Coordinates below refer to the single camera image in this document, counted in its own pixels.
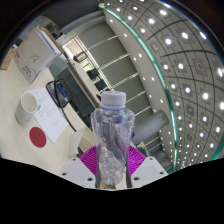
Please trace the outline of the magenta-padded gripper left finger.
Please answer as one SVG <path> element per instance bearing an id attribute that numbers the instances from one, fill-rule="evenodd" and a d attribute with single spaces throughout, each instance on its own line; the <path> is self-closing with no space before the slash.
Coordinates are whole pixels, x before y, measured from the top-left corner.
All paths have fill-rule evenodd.
<path id="1" fill-rule="evenodd" d="M 80 157 L 72 157 L 64 166 L 60 176 L 84 188 L 94 188 L 98 163 L 96 148 L 91 147 Z"/>

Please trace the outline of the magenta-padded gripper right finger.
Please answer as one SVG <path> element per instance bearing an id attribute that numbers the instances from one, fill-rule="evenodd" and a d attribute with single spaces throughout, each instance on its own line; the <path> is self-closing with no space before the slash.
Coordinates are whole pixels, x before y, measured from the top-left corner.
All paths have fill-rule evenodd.
<path id="1" fill-rule="evenodd" d="M 146 157 L 139 150 L 130 146 L 127 157 L 127 187 L 140 188 L 148 185 L 168 173 L 153 157 Z"/>

